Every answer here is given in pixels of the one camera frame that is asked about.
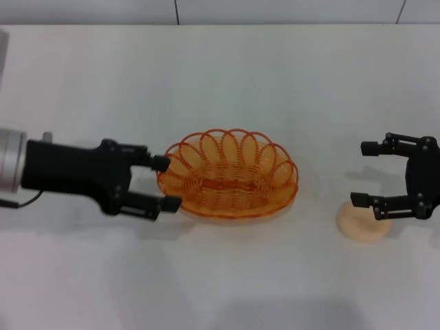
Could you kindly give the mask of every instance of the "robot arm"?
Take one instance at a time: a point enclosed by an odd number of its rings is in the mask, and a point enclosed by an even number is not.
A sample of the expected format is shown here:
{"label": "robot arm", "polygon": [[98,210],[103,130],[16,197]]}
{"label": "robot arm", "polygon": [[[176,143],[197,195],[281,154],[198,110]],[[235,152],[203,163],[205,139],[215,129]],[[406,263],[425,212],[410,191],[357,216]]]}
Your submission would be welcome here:
{"label": "robot arm", "polygon": [[381,197],[352,192],[351,202],[359,208],[373,207],[377,220],[415,217],[428,219],[440,204],[440,148],[435,138],[387,133],[385,140],[361,143],[364,156],[407,157],[406,196]]}
{"label": "robot arm", "polygon": [[[108,215],[123,213],[156,220],[161,211],[177,212],[178,197],[153,197],[130,192],[131,167],[145,166],[164,172],[170,160],[152,156],[145,146],[103,140],[95,149],[83,149],[27,140],[22,132],[0,129],[0,188],[85,195],[96,200]],[[0,207],[25,204],[0,200]]]}

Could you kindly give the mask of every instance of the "white tabletop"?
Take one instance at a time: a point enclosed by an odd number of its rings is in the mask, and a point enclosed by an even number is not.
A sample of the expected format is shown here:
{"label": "white tabletop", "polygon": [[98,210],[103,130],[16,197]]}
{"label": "white tabletop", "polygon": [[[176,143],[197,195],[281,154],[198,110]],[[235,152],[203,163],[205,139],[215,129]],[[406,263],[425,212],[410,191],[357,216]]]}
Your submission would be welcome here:
{"label": "white tabletop", "polygon": [[[195,131],[261,131],[300,191],[242,226],[106,217],[50,193],[0,210],[1,330],[438,329],[440,213],[374,245],[335,221],[351,191],[406,192],[405,159],[362,157],[361,141],[440,138],[440,26],[3,28],[2,127],[154,153]],[[133,187],[157,191],[148,170]]]}

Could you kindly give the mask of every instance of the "white wall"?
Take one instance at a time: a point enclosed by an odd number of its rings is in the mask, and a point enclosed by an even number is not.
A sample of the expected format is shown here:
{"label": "white wall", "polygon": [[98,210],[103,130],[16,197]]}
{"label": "white wall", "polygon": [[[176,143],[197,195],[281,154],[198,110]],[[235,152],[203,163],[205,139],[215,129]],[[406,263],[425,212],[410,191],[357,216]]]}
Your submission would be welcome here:
{"label": "white wall", "polygon": [[0,0],[0,24],[176,24],[174,0]]}
{"label": "white wall", "polygon": [[408,0],[401,23],[440,23],[440,0]]}
{"label": "white wall", "polygon": [[395,23],[403,0],[177,0],[181,24]]}
{"label": "white wall", "polygon": [[[0,0],[0,24],[395,23],[404,0]],[[440,23],[440,0],[407,0],[400,23]]]}

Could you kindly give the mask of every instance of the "orange wire basket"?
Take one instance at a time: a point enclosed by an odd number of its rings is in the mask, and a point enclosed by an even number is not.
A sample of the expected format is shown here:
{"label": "orange wire basket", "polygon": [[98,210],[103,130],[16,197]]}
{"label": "orange wire basket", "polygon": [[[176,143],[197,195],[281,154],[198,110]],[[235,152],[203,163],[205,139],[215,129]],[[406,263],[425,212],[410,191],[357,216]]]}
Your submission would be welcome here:
{"label": "orange wire basket", "polygon": [[243,129],[193,133],[168,148],[171,159],[157,185],[179,196],[181,208],[202,217],[272,215],[298,191],[299,172],[287,151],[266,135]]}

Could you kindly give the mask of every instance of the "beige disc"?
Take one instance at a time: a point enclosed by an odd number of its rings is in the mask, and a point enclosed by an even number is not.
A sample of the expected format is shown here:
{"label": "beige disc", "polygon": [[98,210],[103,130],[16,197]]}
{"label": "beige disc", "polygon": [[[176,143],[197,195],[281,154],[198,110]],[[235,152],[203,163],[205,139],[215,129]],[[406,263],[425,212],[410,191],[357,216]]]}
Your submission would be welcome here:
{"label": "beige disc", "polygon": [[386,236],[393,225],[390,219],[376,220],[372,208],[355,208],[350,201],[342,205],[337,223],[343,235],[362,243],[376,242]]}

